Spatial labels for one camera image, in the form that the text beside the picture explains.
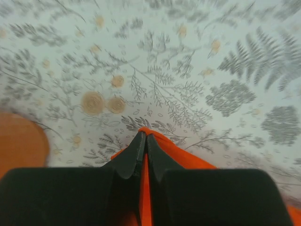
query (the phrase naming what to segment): floral tablecloth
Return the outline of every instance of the floral tablecloth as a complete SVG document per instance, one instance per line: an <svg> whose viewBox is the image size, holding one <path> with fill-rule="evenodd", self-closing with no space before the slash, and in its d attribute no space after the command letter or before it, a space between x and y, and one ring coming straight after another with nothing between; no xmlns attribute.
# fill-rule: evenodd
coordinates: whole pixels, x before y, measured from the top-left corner
<svg viewBox="0 0 301 226"><path fill-rule="evenodd" d="M142 126L301 207L300 0L0 0L0 108L48 165L97 167Z"/></svg>

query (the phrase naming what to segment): botanical print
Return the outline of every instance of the botanical print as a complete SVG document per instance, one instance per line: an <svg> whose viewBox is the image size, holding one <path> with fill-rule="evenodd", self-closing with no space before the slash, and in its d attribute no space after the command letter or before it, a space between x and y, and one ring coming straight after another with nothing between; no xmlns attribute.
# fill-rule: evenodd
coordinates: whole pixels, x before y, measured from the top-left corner
<svg viewBox="0 0 301 226"><path fill-rule="evenodd" d="M254 85L262 81L266 75L268 76L266 90L279 79L278 89L283 91L290 82L301 77L300 47L295 44L296 40L285 32L281 34L283 38L281 46L275 39L263 33L260 27L256 32L258 43L248 34L246 36L248 49L238 41L238 54L230 52L230 56L224 58L218 69L237 74L239 79L246 74L246 81L250 81L254 75Z"/></svg>
<svg viewBox="0 0 301 226"><path fill-rule="evenodd" d="M261 128L269 132L269 140L274 144L291 146L301 134L299 114L293 106L275 106L266 114Z"/></svg>
<svg viewBox="0 0 301 226"><path fill-rule="evenodd" d="M206 96L206 103L221 112L223 117L229 117L242 104L250 103L256 98L245 84L237 80L231 80L229 84L222 83L219 88L211 87L210 90L212 95Z"/></svg>
<svg viewBox="0 0 301 226"><path fill-rule="evenodd" d="M300 206L298 0L0 1L0 109L51 167L100 167L139 128Z"/></svg>

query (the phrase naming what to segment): gray flower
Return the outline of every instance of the gray flower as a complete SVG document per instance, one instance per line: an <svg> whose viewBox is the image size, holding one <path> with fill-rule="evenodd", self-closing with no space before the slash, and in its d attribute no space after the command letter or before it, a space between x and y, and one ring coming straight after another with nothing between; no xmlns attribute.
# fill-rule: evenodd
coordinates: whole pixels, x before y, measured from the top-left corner
<svg viewBox="0 0 301 226"><path fill-rule="evenodd" d="M212 95L206 96L206 103L214 110L228 117L236 112L242 104L250 103L256 96L249 88L237 80L231 80L230 84L222 83L220 88L210 88Z"/></svg>
<svg viewBox="0 0 301 226"><path fill-rule="evenodd" d="M274 107L261 124L269 132L269 140L274 144L291 146L301 134L298 114L293 106Z"/></svg>

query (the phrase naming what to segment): table surface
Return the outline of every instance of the table surface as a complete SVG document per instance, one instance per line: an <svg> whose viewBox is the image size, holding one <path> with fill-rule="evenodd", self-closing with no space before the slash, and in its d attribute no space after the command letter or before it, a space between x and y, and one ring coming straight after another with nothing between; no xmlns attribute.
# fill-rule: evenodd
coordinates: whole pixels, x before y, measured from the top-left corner
<svg viewBox="0 0 301 226"><path fill-rule="evenodd" d="M0 0L0 108L48 165L102 166L142 126L301 207L301 1Z"/></svg>

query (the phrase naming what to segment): white tablecloth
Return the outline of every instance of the white tablecloth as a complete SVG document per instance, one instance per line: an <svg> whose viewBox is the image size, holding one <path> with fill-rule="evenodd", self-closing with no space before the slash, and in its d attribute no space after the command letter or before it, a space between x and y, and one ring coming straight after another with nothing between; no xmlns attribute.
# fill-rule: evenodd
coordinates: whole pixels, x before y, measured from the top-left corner
<svg viewBox="0 0 301 226"><path fill-rule="evenodd" d="M45 130L52 167L147 126L301 207L300 21L300 0L0 0L0 108Z"/></svg>

